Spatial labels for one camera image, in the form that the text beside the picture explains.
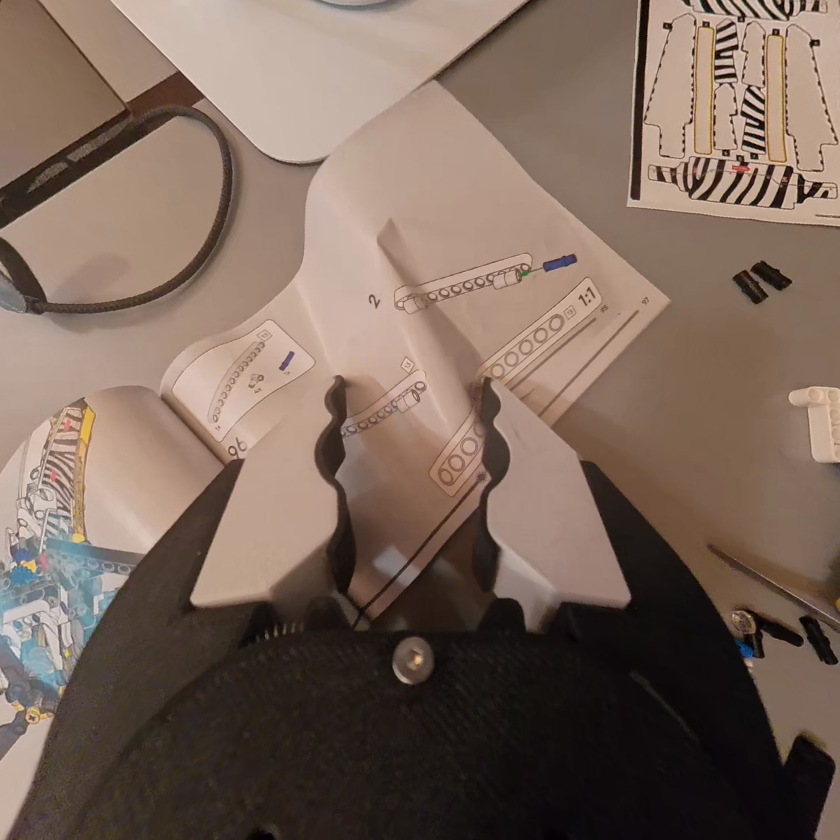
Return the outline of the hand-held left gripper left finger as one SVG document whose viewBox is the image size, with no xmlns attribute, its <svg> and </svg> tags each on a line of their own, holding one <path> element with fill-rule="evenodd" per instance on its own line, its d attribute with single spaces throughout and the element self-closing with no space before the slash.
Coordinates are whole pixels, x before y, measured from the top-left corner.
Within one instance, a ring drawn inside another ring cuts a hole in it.
<svg viewBox="0 0 840 840">
<path fill-rule="evenodd" d="M 338 479 L 346 419 L 346 383 L 335 375 L 258 441 L 196 579 L 194 606 L 264 602 L 279 614 L 302 614 L 322 595 L 348 594 L 356 545 Z"/>
</svg>

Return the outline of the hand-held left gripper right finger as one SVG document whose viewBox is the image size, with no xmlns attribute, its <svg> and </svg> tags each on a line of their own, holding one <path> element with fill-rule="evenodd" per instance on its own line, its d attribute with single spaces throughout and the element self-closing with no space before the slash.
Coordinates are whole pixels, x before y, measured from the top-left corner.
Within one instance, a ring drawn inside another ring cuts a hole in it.
<svg viewBox="0 0 840 840">
<path fill-rule="evenodd" d="M 533 634 L 547 632 L 567 603 L 628 606 L 631 592 L 572 447 L 488 377 L 479 420 L 486 483 L 471 567 L 480 589 L 512 602 Z"/>
</svg>

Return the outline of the black lego connector pins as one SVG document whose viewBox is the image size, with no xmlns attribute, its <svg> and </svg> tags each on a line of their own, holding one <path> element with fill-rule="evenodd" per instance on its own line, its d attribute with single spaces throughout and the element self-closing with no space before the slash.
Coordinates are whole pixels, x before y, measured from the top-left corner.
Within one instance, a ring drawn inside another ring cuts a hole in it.
<svg viewBox="0 0 840 840">
<path fill-rule="evenodd" d="M 777 623 L 776 621 L 763 616 L 757 612 L 750 613 L 752 622 L 754 624 L 754 633 L 752 634 L 752 649 L 755 658 L 764 658 L 763 637 L 769 635 L 778 641 L 801 648 L 804 646 L 805 640 L 802 635 L 793 629 Z"/>
</svg>

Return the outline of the lego instruction booklet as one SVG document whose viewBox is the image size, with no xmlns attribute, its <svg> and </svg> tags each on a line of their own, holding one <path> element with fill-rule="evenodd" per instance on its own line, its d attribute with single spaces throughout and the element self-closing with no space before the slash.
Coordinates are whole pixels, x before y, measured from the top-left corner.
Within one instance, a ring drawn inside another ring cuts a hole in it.
<svg viewBox="0 0 840 840">
<path fill-rule="evenodd" d="M 304 228 L 297 275 L 255 316 L 158 391 L 57 406 L 2 471 L 2 838 L 143 555 L 317 382 L 346 383 L 349 597 L 373 618 L 478 507 L 482 381 L 552 425 L 669 305 L 435 82 L 321 165 Z"/>
</svg>

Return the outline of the white stand base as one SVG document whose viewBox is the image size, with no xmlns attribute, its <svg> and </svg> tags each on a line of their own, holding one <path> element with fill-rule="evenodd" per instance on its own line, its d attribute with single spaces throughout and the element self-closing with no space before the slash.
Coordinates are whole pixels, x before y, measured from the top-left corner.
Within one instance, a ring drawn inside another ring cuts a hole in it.
<svg viewBox="0 0 840 840">
<path fill-rule="evenodd" d="M 523 1 L 114 1 L 260 152 L 329 156 Z"/>
</svg>

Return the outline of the zebra striped sticker sheet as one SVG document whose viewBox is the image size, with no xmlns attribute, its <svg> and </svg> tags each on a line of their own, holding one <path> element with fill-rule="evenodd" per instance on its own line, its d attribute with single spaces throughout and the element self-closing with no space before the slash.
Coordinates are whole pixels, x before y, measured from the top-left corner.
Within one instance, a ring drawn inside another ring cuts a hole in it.
<svg viewBox="0 0 840 840">
<path fill-rule="evenodd" d="M 642 1 L 629 207 L 839 225 L 838 1 Z"/>
</svg>

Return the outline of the white lego bracket piece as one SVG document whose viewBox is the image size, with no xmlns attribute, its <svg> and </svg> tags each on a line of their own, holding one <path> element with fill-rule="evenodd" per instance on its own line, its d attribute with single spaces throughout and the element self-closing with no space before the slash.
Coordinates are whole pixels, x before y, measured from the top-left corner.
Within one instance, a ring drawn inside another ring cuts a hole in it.
<svg viewBox="0 0 840 840">
<path fill-rule="evenodd" d="M 805 409 L 812 458 L 839 464 L 839 388 L 813 385 L 789 394 L 789 402 Z"/>
</svg>

